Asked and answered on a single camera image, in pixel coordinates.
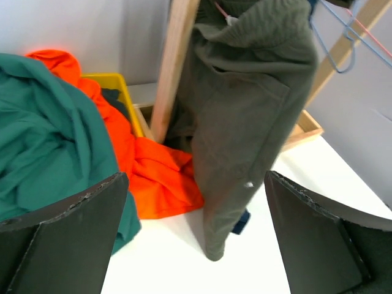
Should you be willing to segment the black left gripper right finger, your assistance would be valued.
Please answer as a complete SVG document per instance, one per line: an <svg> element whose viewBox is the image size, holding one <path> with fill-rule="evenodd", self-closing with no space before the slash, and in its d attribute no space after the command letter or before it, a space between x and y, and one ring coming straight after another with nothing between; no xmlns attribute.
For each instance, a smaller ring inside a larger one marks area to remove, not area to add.
<svg viewBox="0 0 392 294"><path fill-rule="evenodd" d="M275 171L264 185L291 293L391 293L391 220Z"/></svg>

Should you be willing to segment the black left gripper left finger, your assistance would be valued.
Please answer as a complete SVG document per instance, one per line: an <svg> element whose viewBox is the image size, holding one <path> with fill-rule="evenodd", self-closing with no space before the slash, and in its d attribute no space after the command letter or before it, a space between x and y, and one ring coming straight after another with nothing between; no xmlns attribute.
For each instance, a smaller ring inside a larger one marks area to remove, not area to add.
<svg viewBox="0 0 392 294"><path fill-rule="evenodd" d="M1 222L1 293L100 293L127 197L116 173Z"/></svg>

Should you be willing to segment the navy blue shorts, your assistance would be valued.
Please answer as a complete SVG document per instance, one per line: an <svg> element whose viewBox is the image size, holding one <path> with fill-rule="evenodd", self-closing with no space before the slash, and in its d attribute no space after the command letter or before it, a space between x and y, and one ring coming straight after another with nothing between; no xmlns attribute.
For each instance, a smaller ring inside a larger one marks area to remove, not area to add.
<svg viewBox="0 0 392 294"><path fill-rule="evenodd" d="M250 212L245 209L243 214L241 215L239 221L235 224L235 226L232 229L232 233L236 235L240 235L242 231L244 230L245 226L249 222L249 219L251 218Z"/></svg>

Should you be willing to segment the teal green shorts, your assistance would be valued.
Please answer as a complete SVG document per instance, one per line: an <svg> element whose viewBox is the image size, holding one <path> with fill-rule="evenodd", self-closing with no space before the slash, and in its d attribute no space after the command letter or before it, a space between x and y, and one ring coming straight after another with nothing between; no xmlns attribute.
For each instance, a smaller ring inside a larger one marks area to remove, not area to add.
<svg viewBox="0 0 392 294"><path fill-rule="evenodd" d="M40 61L1 55L1 219L41 209L119 172L93 101Z"/></svg>

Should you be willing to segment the orange shorts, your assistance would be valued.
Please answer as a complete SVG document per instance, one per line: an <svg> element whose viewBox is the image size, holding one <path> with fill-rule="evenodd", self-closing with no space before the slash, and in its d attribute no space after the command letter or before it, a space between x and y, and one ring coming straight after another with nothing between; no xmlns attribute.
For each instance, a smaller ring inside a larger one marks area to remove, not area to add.
<svg viewBox="0 0 392 294"><path fill-rule="evenodd" d="M161 219L203 207L194 180L192 156L146 137L136 137L132 125L102 96L98 82L82 77L81 65L61 50L39 50L27 57L42 62L51 73L81 90L95 104L108 131L120 171L129 178L141 219Z"/></svg>

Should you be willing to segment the black shorts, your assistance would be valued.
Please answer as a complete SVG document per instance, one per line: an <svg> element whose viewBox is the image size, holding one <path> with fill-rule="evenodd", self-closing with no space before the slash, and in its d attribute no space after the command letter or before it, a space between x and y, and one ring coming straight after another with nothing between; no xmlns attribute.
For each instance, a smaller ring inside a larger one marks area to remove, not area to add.
<svg viewBox="0 0 392 294"><path fill-rule="evenodd" d="M130 121L129 112L125 104L119 100L121 94L120 90L102 88L101 94L112 107L115 107L128 121Z"/></svg>

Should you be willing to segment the blue hanger with teal shorts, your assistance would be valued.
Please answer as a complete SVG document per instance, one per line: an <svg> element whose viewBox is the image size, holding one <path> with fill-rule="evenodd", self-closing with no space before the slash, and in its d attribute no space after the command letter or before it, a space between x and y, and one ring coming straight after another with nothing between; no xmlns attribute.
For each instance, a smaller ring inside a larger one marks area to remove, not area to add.
<svg viewBox="0 0 392 294"><path fill-rule="evenodd" d="M356 50L360 45L387 68L391 68L391 58L346 12L346 9L349 9L371 32L385 12L391 8L391 1L312 1L311 5L310 25L322 52L323 63L330 71L338 74L351 71L356 64ZM378 37L373 33L372 35L379 41Z"/></svg>

